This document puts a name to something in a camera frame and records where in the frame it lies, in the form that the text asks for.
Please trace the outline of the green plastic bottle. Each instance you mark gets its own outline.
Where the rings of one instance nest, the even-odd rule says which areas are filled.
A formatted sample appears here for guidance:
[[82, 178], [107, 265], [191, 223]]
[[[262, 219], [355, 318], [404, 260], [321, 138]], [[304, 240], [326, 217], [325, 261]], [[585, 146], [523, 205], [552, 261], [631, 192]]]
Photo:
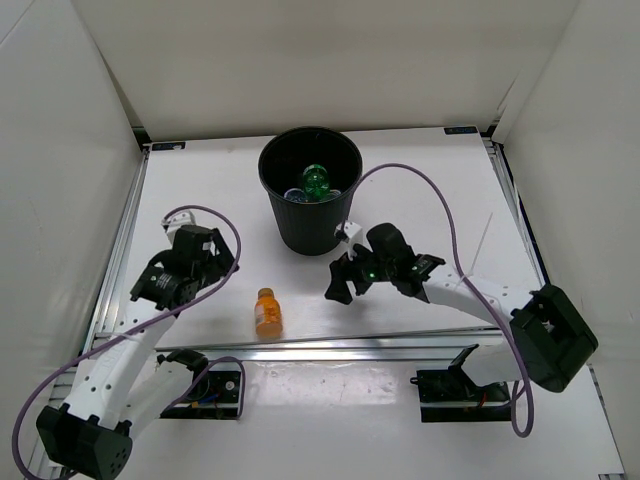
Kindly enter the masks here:
[[328, 171], [319, 164], [312, 164], [302, 173], [302, 190], [309, 202], [323, 201], [330, 193]]

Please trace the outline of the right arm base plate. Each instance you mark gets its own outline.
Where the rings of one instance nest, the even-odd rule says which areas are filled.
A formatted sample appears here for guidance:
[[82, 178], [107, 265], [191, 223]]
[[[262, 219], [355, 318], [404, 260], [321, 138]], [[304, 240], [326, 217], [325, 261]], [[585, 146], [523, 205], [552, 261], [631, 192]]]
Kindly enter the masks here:
[[422, 423], [510, 422], [511, 396], [504, 382], [477, 386], [461, 371], [417, 370]]

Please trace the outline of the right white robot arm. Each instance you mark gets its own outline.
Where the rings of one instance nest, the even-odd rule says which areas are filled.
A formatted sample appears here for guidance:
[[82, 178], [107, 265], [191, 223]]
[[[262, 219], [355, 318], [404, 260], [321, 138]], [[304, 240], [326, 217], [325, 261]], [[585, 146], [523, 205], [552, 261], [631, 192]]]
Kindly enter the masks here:
[[348, 222], [334, 235], [347, 251], [330, 265], [326, 299], [348, 305], [373, 284], [389, 283], [406, 297], [453, 308], [502, 331], [502, 343], [467, 347], [449, 365], [449, 387], [460, 399], [517, 380], [560, 393], [598, 347], [593, 331], [555, 285], [528, 291], [463, 277], [444, 259], [415, 253], [391, 223], [364, 232]]

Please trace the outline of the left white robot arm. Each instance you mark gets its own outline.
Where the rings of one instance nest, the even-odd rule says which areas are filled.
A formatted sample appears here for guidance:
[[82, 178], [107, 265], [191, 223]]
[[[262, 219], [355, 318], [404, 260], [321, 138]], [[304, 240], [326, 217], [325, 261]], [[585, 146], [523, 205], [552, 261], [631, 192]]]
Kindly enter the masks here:
[[182, 225], [171, 247], [156, 254], [130, 291], [130, 301], [92, 369], [58, 408], [46, 407], [36, 428], [50, 460], [92, 479], [114, 479], [134, 438], [181, 397], [206, 395], [206, 357], [174, 351], [146, 381], [137, 377], [178, 317], [177, 308], [235, 272], [218, 229]]

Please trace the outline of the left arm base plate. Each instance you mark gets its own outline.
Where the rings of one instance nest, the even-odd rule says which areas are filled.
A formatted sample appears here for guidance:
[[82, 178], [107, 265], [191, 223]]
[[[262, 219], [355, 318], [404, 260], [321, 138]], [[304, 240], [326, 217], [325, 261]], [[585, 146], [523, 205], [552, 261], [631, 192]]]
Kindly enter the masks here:
[[212, 360], [194, 374], [197, 380], [186, 395], [172, 403], [161, 419], [239, 420], [244, 413], [246, 369], [235, 357]]

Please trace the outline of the clear bottle blue label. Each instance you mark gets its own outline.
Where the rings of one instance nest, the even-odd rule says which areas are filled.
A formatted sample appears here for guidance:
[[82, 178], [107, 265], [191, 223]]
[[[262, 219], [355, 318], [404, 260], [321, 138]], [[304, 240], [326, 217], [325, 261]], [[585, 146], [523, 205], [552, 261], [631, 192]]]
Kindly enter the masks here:
[[306, 193], [300, 188], [291, 188], [291, 189], [287, 190], [284, 193], [283, 198], [285, 200], [287, 200], [287, 201], [294, 202], [294, 203], [306, 203], [307, 202]]

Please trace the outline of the orange plastic bottle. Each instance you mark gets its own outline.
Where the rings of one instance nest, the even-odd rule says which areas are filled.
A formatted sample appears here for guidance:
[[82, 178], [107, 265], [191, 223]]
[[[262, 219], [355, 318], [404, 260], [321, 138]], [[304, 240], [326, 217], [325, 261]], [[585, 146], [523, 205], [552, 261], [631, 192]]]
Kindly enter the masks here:
[[270, 288], [261, 288], [254, 307], [255, 332], [260, 339], [279, 338], [283, 332], [280, 304]]

